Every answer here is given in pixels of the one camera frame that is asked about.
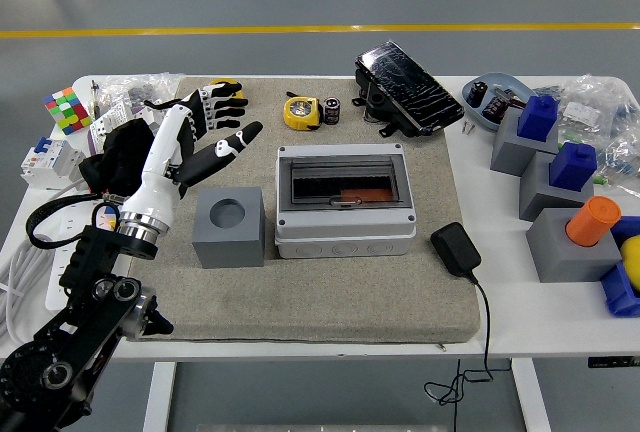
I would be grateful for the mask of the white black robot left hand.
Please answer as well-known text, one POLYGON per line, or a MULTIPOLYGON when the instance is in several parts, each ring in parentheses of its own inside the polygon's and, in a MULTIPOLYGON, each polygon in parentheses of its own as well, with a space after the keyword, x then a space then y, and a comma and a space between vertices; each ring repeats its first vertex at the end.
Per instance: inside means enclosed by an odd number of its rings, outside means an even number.
POLYGON ((142 167, 141 185, 121 208, 121 233, 166 233, 186 189, 227 167, 256 138, 260 122, 242 128, 238 121, 248 105, 236 96, 241 89, 223 81, 158 106, 164 118, 142 167))

